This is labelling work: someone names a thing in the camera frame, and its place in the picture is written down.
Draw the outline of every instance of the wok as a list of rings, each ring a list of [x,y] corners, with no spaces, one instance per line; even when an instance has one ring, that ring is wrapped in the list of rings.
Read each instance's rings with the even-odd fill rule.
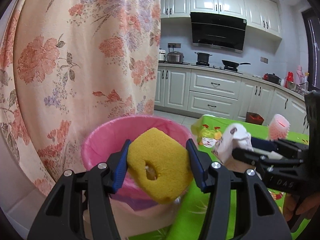
[[[251,65],[251,63],[236,63],[236,62],[227,61],[227,60],[222,60],[222,63],[226,67],[232,67],[232,68],[237,68],[239,65]]]

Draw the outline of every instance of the floral curtain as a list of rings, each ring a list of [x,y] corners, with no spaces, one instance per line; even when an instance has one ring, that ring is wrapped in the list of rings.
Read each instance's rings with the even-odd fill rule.
[[[0,46],[8,147],[47,195],[98,125],[152,114],[160,0],[18,0]]]

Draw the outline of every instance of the rice cooker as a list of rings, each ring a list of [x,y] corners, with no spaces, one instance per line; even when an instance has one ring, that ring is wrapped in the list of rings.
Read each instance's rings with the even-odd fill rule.
[[[164,49],[159,49],[158,60],[159,60],[159,62],[165,61],[165,50]]]

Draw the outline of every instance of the yellow sponge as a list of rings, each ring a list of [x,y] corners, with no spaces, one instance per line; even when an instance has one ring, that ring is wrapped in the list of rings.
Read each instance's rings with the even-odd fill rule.
[[[127,163],[138,186],[160,204],[174,201],[193,179],[187,150],[157,128],[130,144]]]

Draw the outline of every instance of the window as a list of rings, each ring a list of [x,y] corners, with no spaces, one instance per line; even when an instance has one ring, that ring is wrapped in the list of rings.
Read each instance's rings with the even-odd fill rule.
[[[320,90],[320,21],[313,9],[303,12],[302,16],[308,39],[308,90]]]

